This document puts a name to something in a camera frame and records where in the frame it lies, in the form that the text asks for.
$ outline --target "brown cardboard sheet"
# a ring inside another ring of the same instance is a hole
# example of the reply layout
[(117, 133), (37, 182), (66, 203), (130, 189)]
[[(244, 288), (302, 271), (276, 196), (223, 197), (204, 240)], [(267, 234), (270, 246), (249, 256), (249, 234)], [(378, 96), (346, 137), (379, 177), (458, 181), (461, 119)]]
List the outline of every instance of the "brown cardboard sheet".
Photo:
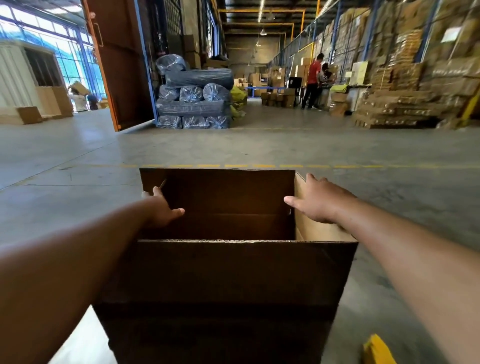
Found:
[(94, 305), (118, 363), (319, 363), (357, 244), (283, 202), (300, 175), (140, 174), (186, 213), (133, 243)]

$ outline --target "ceiling light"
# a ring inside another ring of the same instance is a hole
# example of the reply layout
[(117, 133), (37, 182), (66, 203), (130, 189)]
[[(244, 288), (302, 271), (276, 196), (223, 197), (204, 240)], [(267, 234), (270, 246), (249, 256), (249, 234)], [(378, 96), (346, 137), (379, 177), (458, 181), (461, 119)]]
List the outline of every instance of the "ceiling light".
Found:
[(83, 11), (81, 6), (72, 5), (72, 6), (64, 6), (62, 8), (53, 8), (53, 9), (45, 9), (47, 12), (52, 14), (66, 14), (68, 12), (81, 12)]
[(264, 5), (265, 5), (265, 0), (260, 0), (260, 7), (258, 8), (258, 19), (257, 19), (258, 23), (262, 20), (262, 13), (264, 12)]

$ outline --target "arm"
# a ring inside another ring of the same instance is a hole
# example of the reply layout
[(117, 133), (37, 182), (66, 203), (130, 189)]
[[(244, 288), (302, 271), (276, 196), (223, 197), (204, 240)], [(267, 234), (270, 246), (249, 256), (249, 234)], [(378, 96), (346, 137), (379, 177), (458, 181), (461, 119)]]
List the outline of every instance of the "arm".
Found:
[(364, 244), (452, 363), (480, 355), (480, 254), (307, 175), (307, 199), (285, 202), (309, 218), (334, 222)]
[(0, 248), (0, 362), (47, 363), (146, 224), (183, 215), (160, 190), (98, 220)]

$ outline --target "metal grille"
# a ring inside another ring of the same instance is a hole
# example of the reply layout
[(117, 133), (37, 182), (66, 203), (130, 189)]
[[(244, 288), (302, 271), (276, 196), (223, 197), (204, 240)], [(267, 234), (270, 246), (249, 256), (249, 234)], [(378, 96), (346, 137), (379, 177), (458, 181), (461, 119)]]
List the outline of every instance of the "metal grille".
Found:
[(181, 8), (179, 0), (165, 0), (167, 18), (167, 32), (169, 34), (182, 34)]

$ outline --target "concrete floor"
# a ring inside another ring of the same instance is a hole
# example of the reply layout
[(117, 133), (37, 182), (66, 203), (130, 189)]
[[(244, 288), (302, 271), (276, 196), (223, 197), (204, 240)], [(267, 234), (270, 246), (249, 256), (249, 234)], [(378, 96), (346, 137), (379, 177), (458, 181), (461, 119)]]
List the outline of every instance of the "concrete floor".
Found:
[[(249, 101), (246, 112), (229, 130), (144, 124), (114, 133), (108, 109), (0, 125), (0, 243), (66, 228), (138, 199), (139, 166), (218, 165), (310, 171), (479, 248), (480, 130), (364, 130), (348, 118), (261, 107), (258, 101)], [(322, 363), (357, 363), (372, 333), (386, 341), (399, 364), (445, 362), (359, 246)]]

